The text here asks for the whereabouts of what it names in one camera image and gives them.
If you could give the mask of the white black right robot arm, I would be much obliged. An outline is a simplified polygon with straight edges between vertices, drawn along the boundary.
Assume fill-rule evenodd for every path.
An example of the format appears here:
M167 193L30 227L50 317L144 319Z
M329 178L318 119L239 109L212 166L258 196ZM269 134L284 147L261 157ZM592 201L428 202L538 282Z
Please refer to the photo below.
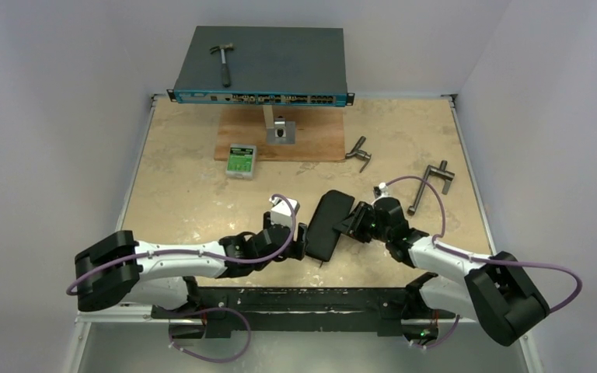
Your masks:
M361 202L333 228L358 242L382 242L396 262L423 270L405 287L407 314L451 312L476 321L494 342L509 346L551 313L513 255L439 248L432 235L410 227L396 198Z

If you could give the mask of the aluminium table frame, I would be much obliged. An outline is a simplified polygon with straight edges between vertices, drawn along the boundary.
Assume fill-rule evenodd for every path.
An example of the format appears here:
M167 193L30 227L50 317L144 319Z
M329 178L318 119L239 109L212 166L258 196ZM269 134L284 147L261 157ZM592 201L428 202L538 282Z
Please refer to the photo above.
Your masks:
M483 256L494 244L469 166L451 98L357 98L344 111L345 151L361 136L363 161L272 162L256 159L251 180L228 178L227 159L214 159L226 106L160 102L148 130L125 213L116 228L137 240L193 245L242 232L258 233L271 197L297 200L297 222L309 224L320 198L339 190L374 202L386 183L410 227L432 235L439 248ZM194 278L203 287L405 288L423 270L396 262L382 242L340 234L329 262L272 262L246 277ZM120 303L80 312L68 372L523 372L528 333L509 347L494 342L472 319L454 315L418 325L419 338L375 333L233 331L228 338L195 337L194 320L153 319L152 307Z

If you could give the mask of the green grey device box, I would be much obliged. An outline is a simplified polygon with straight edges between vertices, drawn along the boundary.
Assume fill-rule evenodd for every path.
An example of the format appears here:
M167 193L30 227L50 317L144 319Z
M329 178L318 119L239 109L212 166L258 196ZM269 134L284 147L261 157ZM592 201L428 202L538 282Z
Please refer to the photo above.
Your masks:
M225 174L228 178L251 180L257 158L256 145L231 144Z

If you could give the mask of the black zipper tool case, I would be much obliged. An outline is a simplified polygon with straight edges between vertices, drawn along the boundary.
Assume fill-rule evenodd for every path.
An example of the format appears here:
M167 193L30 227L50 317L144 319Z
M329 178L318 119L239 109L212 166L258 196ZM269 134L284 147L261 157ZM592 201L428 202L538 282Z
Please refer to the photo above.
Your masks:
M329 262L340 233L333 227L350 213L355 198L339 190L327 191L319 200L308 224L305 254L315 260Z

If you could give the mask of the brown wooden board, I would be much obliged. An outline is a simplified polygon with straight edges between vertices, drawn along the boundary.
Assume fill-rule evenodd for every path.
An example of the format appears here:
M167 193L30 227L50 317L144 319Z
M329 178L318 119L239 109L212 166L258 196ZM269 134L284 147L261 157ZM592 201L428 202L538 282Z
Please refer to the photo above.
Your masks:
M220 116L214 159L225 161L232 144L254 145L258 161L342 162L344 160L344 111L340 108L273 109L296 124L293 145L267 143L263 109L258 106L226 106Z

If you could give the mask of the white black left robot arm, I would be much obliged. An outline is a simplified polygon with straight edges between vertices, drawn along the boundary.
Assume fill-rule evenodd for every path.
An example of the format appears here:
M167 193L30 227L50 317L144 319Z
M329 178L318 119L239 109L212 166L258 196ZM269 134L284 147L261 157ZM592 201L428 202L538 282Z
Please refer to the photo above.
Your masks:
M269 211L258 233L242 232L201 244L160 245L120 230L75 256L75 280L66 293L77 298L81 312L138 303L190 318L201 307L194 278L246 277L272 262L302 260L307 232L307 224L294 217L282 224Z

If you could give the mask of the small grey hammer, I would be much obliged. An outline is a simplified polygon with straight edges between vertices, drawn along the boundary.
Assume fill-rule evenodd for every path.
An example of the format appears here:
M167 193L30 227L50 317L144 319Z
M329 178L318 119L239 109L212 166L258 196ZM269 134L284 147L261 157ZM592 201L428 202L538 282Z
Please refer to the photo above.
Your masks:
M234 49L234 45L232 43L229 43L213 46L209 50L210 54L219 53L220 55L222 86L225 88L230 87L232 84L231 74L226 55L229 51L233 51Z

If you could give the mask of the grey network switch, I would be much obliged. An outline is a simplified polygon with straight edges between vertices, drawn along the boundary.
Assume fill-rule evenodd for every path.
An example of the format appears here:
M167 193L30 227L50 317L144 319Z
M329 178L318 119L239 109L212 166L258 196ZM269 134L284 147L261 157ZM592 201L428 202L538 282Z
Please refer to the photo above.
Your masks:
M221 79L213 46L234 45L226 55L232 84ZM341 28L197 26L174 87L175 103L346 107L344 31Z

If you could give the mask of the metal bracket stand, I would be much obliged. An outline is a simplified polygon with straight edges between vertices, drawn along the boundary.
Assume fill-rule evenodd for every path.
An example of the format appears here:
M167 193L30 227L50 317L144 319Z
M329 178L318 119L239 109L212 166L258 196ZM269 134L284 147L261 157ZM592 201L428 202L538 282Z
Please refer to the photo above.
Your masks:
M276 117L271 105L263 106L266 143L268 145L294 145L296 126L282 116Z

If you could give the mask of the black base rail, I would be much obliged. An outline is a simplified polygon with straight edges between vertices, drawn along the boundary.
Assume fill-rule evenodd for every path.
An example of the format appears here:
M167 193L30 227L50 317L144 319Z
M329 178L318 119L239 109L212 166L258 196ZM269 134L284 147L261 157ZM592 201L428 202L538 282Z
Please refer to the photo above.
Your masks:
M168 311L153 306L153 319L173 324L194 320L195 337L228 338L253 331L375 333L419 338L418 325L434 326L433 316L407 288L234 288L203 287L188 305Z

